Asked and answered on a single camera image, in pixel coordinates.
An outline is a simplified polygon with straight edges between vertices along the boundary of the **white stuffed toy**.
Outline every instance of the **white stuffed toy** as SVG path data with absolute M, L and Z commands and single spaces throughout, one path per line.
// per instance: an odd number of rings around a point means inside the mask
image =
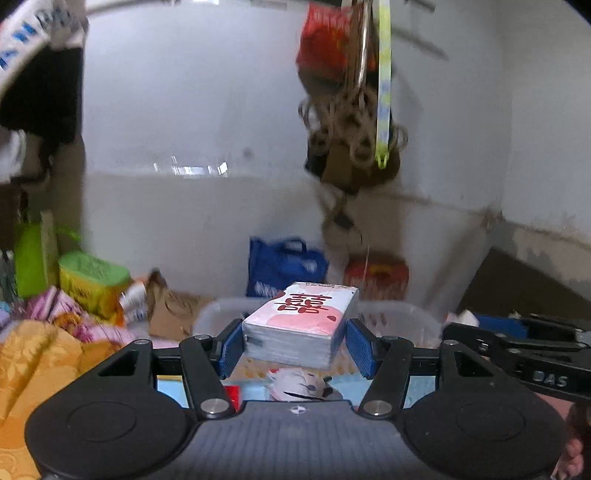
M 268 387 L 270 400 L 311 401 L 342 400 L 343 396 L 328 386 L 331 377 L 322 378 L 302 368 L 280 368 L 267 376 L 272 380 Z

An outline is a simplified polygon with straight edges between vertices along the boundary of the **metal screw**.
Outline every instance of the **metal screw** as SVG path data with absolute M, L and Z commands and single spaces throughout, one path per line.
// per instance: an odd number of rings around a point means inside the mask
M 217 413 L 225 412 L 230 408 L 230 404 L 223 398 L 210 398 L 208 400 L 203 400 L 201 405 L 199 405 L 199 408 L 205 413 L 215 415 Z
M 372 400 L 363 406 L 363 410 L 374 417 L 383 417 L 392 411 L 392 405 L 384 400 Z

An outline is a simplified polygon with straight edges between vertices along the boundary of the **blue cloth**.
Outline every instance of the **blue cloth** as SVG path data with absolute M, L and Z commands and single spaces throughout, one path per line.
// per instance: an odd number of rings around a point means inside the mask
M 527 338 L 528 330 L 516 319 L 508 317 L 491 317 L 489 315 L 475 315 L 479 327 L 494 333 L 504 333 L 513 338 Z

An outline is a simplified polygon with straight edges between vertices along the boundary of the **pink tissue package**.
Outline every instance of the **pink tissue package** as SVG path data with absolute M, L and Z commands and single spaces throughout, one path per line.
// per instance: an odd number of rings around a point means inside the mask
M 330 363 L 356 314 L 354 287 L 296 282 L 250 315 L 242 325 L 252 358 L 320 369 Z

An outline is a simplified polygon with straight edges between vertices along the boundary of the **red packet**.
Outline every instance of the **red packet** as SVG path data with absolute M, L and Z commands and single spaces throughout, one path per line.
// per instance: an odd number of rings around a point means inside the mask
M 230 403 L 232 403 L 234 410 L 239 411 L 240 404 L 242 403 L 240 399 L 240 387 L 237 385 L 224 385 L 224 389 L 226 390 L 228 397 L 230 397 Z

